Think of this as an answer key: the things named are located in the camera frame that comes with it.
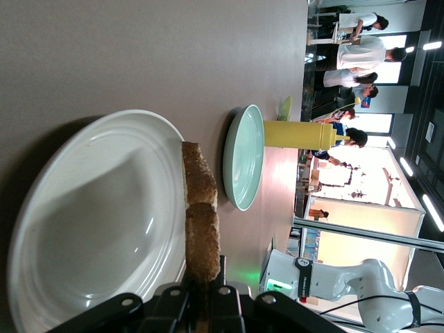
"white wall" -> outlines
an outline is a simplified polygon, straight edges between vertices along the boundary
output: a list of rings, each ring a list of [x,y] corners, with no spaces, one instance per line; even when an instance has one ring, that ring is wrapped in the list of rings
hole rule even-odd
[[[329,212],[328,221],[354,228],[417,237],[423,212],[368,203],[316,198],[315,210]],[[411,248],[382,241],[321,232],[318,259],[333,266],[357,265],[366,258],[382,260],[390,269],[397,288],[406,287]]]

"white shirt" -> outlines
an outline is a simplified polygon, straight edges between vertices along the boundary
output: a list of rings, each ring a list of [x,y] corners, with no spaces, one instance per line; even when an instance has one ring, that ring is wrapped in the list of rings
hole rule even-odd
[[[357,87],[359,83],[355,82],[357,73],[348,69],[338,69],[336,71],[326,71],[324,75],[324,87],[334,87],[342,85],[343,87]]]
[[[363,26],[371,26],[377,21],[377,16],[373,12],[368,14],[339,14],[339,28],[355,28],[360,19],[364,22]]]
[[[368,73],[384,62],[386,47],[381,38],[363,36],[360,45],[339,45],[337,69],[360,68],[360,75]]]

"white plate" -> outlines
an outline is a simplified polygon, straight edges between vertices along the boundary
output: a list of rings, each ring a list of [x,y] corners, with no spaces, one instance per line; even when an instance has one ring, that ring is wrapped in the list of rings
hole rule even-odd
[[[20,332],[45,332],[123,292],[144,301],[185,267],[180,133],[152,112],[103,117],[45,166],[13,235]]]

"bread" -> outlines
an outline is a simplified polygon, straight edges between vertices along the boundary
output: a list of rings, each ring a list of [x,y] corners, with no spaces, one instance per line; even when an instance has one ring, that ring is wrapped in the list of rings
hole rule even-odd
[[[185,257],[187,272],[205,284],[221,271],[217,186],[199,144],[182,143],[186,201]]]

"black cable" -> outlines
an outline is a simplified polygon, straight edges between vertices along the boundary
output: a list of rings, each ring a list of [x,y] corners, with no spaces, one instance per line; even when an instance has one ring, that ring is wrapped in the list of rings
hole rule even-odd
[[[362,324],[359,323],[349,323],[348,321],[331,321],[332,323],[338,324],[338,325],[351,325],[356,327],[365,327]]]
[[[444,326],[444,323],[424,323],[421,326]]]
[[[397,296],[375,295],[375,296],[370,296],[370,297],[361,298],[360,300],[355,300],[355,301],[353,301],[353,302],[349,302],[349,303],[346,303],[346,304],[344,304],[344,305],[340,305],[340,306],[338,306],[338,307],[334,307],[333,309],[330,309],[330,310],[327,310],[327,311],[321,312],[319,315],[322,316],[323,314],[328,314],[328,313],[331,312],[331,311],[335,311],[335,310],[338,310],[338,309],[342,309],[343,307],[347,307],[347,306],[349,306],[349,305],[353,305],[353,304],[356,304],[356,303],[362,302],[362,301],[364,301],[364,300],[371,300],[371,299],[373,299],[373,298],[393,298],[393,299],[396,299],[396,300],[403,300],[403,301],[405,301],[405,302],[410,302],[410,300],[408,300],[408,299],[406,299],[406,298],[401,298],[401,297],[397,297]],[[428,308],[428,309],[430,309],[430,310],[432,310],[432,311],[438,312],[439,314],[443,314],[442,311],[440,311],[440,310],[438,310],[438,309],[435,309],[434,307],[430,307],[430,306],[428,306],[428,305],[424,305],[424,304],[422,304],[422,303],[420,303],[420,306],[421,306],[421,307],[426,307],[426,308]]]

